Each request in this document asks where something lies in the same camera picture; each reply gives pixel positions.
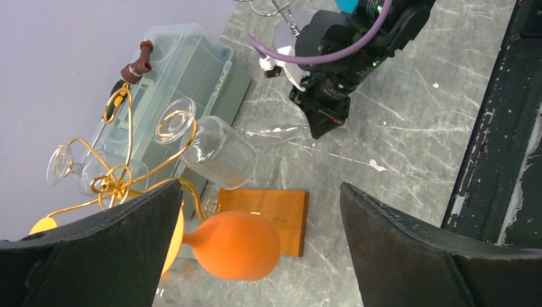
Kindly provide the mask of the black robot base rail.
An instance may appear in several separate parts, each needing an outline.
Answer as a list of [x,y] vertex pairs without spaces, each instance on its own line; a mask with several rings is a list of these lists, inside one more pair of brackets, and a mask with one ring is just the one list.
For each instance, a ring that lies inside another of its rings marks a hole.
[[441,227],[541,247],[541,2],[517,1]]

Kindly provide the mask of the silver wire cup rack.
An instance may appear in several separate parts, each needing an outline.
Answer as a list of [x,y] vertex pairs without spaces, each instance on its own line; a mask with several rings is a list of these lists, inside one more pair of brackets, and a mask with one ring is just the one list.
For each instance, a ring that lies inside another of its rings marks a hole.
[[307,26],[313,15],[317,12],[314,8],[301,8],[293,10],[293,1],[253,1],[238,0],[239,3],[247,3],[253,13],[259,17],[280,17],[282,21],[274,29],[272,47],[274,51],[282,47],[294,47],[297,36]]

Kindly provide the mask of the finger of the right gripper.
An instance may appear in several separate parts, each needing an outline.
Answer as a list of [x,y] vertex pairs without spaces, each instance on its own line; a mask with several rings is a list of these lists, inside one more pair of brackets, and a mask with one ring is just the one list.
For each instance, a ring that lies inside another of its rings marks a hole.
[[313,139],[320,139],[326,133],[342,127],[348,116],[335,112],[321,112],[320,110],[308,110],[307,121]]

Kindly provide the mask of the gold wire wine glass rack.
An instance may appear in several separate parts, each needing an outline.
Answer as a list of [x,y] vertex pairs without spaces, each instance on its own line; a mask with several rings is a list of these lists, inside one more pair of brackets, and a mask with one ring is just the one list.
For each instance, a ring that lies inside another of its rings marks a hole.
[[[104,174],[93,177],[88,184],[91,192],[96,195],[96,199],[48,214],[32,227],[31,233],[44,232],[57,227],[58,224],[53,218],[57,214],[81,209],[94,203],[98,204],[99,207],[103,207],[103,201],[106,198],[110,198],[110,205],[114,206],[116,203],[125,202],[129,197],[141,195],[142,191],[134,189],[134,184],[150,178],[179,157],[176,153],[151,171],[139,177],[134,177],[130,167],[131,157],[125,158],[122,164],[111,166],[85,140],[80,139],[79,142],[88,149],[91,156],[97,160],[98,165],[105,169]],[[273,219],[273,224],[277,227],[281,239],[282,255],[295,257],[303,255],[309,200],[307,192],[245,188],[237,190],[221,189],[218,196],[213,196],[203,203],[195,185],[189,180],[182,177],[171,177],[162,180],[163,183],[173,181],[179,182],[182,189],[185,189],[192,197],[194,211],[201,222],[219,212],[247,209],[251,214],[260,214]]]

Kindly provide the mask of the clear wine glass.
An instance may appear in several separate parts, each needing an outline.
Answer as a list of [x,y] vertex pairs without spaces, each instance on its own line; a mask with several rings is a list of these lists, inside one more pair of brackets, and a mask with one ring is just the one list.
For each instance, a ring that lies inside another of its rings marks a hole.
[[[117,154],[115,149],[97,145],[95,151],[110,168],[123,164],[125,157]],[[137,160],[130,161],[130,169],[132,176],[137,178],[148,172],[148,167],[145,163]],[[46,183],[48,185],[56,185],[65,177],[73,175],[77,183],[79,192],[86,196],[94,196],[95,193],[90,189],[91,181],[100,175],[105,175],[107,170],[105,166],[91,153],[87,155],[82,162],[75,162],[72,156],[72,149],[69,145],[59,145],[49,159],[46,172]],[[148,179],[144,179],[136,183],[134,189],[143,190],[148,186]]]

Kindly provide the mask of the small clear cup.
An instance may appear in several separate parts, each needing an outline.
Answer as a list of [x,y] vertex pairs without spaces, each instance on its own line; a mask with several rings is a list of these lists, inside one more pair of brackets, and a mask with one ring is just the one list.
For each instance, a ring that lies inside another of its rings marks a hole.
[[308,124],[285,118],[253,120],[240,128],[242,136],[255,147],[280,145],[311,138]]

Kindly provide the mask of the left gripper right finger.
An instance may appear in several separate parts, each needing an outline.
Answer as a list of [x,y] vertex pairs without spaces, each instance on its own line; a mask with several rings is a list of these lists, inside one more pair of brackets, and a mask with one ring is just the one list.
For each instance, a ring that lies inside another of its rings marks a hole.
[[340,209],[365,306],[540,306],[541,252],[464,237],[349,183]]

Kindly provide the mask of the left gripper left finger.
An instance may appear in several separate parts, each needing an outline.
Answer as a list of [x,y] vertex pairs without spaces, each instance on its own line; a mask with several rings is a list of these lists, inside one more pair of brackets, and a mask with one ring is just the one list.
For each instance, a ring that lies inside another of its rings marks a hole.
[[151,306],[180,213],[173,181],[78,221],[1,241],[2,306]]

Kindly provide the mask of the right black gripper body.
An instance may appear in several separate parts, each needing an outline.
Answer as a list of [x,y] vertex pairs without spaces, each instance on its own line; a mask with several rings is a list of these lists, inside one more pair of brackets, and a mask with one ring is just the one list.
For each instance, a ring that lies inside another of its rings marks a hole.
[[348,116],[351,92],[352,85],[348,83],[322,83],[309,86],[305,91],[292,87],[288,98],[300,108],[306,119],[308,110]]

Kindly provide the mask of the clear stemless glass front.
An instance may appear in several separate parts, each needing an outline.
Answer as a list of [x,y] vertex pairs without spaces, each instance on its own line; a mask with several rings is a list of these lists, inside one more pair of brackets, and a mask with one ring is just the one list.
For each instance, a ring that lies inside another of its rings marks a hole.
[[221,189],[242,187],[256,170],[255,148],[223,119],[197,119],[196,103],[188,97],[166,107],[153,138],[163,145],[177,142],[183,164]]

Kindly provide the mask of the blue plastic wine glass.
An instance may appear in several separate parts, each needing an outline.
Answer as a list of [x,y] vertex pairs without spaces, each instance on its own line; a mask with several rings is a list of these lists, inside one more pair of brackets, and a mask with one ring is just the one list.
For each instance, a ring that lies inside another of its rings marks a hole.
[[336,7],[341,12],[353,13],[359,0],[335,0]]

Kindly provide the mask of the orange plastic wine glass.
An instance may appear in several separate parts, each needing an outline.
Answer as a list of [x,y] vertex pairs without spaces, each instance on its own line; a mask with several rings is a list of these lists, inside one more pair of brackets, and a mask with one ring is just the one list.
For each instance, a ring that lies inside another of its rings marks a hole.
[[277,228],[263,216],[241,211],[214,215],[183,235],[199,264],[227,280],[258,281],[276,267],[281,255]]

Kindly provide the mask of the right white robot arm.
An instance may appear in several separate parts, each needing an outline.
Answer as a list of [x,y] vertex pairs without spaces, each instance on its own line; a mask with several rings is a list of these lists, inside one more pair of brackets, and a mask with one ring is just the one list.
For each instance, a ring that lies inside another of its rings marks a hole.
[[[345,124],[350,94],[387,58],[415,39],[434,4],[393,1],[380,29],[363,48],[330,63],[301,65],[308,73],[300,82],[304,89],[292,88],[289,98],[305,114],[313,139]],[[383,1],[359,1],[351,13],[317,11],[297,36],[295,55],[322,56],[353,45],[368,33],[382,9]]]

